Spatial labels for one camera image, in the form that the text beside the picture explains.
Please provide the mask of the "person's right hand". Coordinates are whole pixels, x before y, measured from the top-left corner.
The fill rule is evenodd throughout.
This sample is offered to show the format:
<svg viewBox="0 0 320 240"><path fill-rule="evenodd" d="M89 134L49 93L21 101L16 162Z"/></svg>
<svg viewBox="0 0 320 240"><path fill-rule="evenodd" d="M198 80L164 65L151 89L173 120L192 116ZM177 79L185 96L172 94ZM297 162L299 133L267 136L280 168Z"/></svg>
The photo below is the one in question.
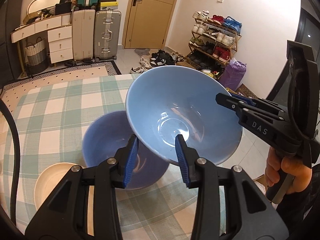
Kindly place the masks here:
<svg viewBox="0 0 320 240"><path fill-rule="evenodd" d="M269 187L279 182L279 170L294 176L294 180L286 192L287 194L304 191L311 181L311 168L305 166L301 160L296 158L284 157L280 160L276 155L276 150L270 147L265 168L265 180Z"/></svg>

